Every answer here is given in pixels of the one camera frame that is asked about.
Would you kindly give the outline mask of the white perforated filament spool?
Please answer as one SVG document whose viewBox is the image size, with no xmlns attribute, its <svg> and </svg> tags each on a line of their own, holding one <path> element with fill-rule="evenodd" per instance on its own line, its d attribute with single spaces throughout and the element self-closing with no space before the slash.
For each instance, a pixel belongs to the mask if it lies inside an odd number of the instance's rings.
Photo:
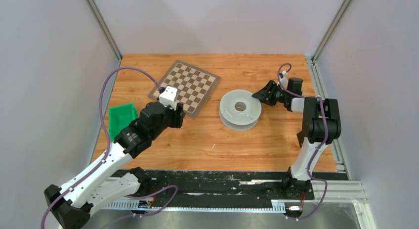
<svg viewBox="0 0 419 229">
<path fill-rule="evenodd" d="M 222 123 L 235 131 L 253 128 L 261 116 L 261 103 L 252 93 L 237 89 L 227 92 L 219 103 L 219 116 Z"/>
</svg>

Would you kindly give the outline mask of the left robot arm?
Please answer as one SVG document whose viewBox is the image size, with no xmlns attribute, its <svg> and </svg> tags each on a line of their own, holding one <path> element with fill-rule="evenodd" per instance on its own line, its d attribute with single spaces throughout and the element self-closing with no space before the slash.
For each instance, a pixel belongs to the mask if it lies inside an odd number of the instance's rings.
<svg viewBox="0 0 419 229">
<path fill-rule="evenodd" d="M 148 149 L 166 128 L 181 128 L 183 104 L 175 107 L 150 102 L 123 128 L 110 147 L 77 176 L 61 186 L 50 185 L 44 191 L 49 211 L 64 229 L 82 228 L 104 206 L 132 194 L 146 196 L 151 183 L 140 167 L 118 180 L 103 185 L 121 166 Z"/>
</svg>

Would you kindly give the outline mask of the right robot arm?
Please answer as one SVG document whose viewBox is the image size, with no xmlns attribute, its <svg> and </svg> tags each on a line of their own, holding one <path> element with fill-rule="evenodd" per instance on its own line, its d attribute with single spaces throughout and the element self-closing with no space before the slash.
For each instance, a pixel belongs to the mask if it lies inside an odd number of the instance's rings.
<svg viewBox="0 0 419 229">
<path fill-rule="evenodd" d="M 301 147 L 296 161 L 289 167 L 282 181 L 281 191 L 295 198 L 310 189 L 312 172 L 323 151 L 341 134 L 341 123 L 336 99 L 302 96 L 300 78 L 290 78 L 287 87 L 270 80 L 252 94 L 261 103 L 274 106 L 282 103 L 290 112 L 302 113 L 301 131 L 297 139 Z"/>
</svg>

